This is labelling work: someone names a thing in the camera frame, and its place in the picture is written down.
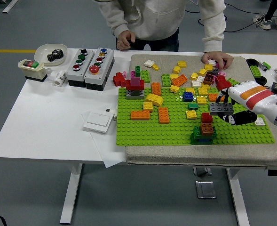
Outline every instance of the white cylinder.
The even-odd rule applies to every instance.
[[[54,80],[54,85],[55,86],[62,86],[63,82],[66,79],[66,72],[65,71],[59,71],[59,74],[57,75],[57,77]]]

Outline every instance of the green button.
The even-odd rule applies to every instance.
[[[38,67],[38,65],[39,65],[38,62],[34,62],[34,63],[32,64],[32,67],[33,67],[33,68],[36,68],[36,67]]]

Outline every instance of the white hoodie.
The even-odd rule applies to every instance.
[[[142,40],[165,39],[176,32],[185,13],[185,0],[93,0],[116,37],[132,31]],[[199,0],[204,23],[204,52],[222,51],[224,0]]]

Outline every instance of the table leg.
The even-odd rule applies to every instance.
[[[78,190],[79,180],[80,180],[81,171],[82,171],[82,163],[70,164],[69,169],[71,171],[71,177],[69,179],[69,184],[66,192],[60,224],[71,223],[73,207],[76,201],[77,190]]]
[[[227,169],[232,199],[237,215],[237,224],[239,226],[250,226],[240,183],[237,177],[238,171],[239,169]]]

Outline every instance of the white table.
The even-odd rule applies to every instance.
[[[78,49],[69,48],[63,64],[52,69],[67,70]],[[201,53],[165,52],[170,55],[202,56]],[[62,87],[27,80],[0,132],[0,158],[20,160],[51,160],[68,162],[71,177],[60,223],[69,224],[72,218],[79,178],[83,163],[102,162],[91,135],[83,131],[81,114],[106,104],[118,103],[118,87],[112,77],[116,72],[128,71],[133,54],[158,54],[151,51],[115,51],[113,65],[104,91],[71,87],[65,81]],[[232,54],[246,59],[265,61],[277,68],[277,56]],[[271,85],[272,70],[261,72]],[[239,224],[248,222],[245,205],[237,178],[237,169],[228,169],[231,189]]]

